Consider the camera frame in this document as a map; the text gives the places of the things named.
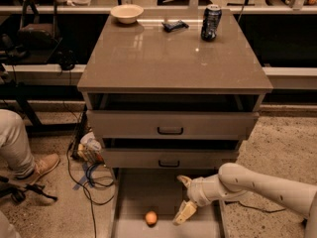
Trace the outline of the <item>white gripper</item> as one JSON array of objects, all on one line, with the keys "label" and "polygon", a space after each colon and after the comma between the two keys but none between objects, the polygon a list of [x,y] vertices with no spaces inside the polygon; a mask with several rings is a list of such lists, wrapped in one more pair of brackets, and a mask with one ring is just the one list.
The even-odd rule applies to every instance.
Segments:
[{"label": "white gripper", "polygon": [[222,185],[217,175],[195,179],[180,175],[177,179],[187,188],[187,196],[190,200],[181,202],[172,220],[174,225],[181,225],[188,220],[196,212],[197,206],[204,207],[228,195],[228,190]]}]

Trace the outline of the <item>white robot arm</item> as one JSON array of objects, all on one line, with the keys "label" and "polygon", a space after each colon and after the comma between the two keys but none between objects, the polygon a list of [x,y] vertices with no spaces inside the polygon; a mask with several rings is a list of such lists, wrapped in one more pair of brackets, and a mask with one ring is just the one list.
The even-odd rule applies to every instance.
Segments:
[{"label": "white robot arm", "polygon": [[187,188],[189,200],[180,204],[174,225],[184,223],[198,207],[215,200],[237,200],[250,191],[302,215],[307,220],[304,238],[317,238],[316,185],[259,174],[236,163],[222,165],[217,175],[207,178],[178,176],[177,179]]}]

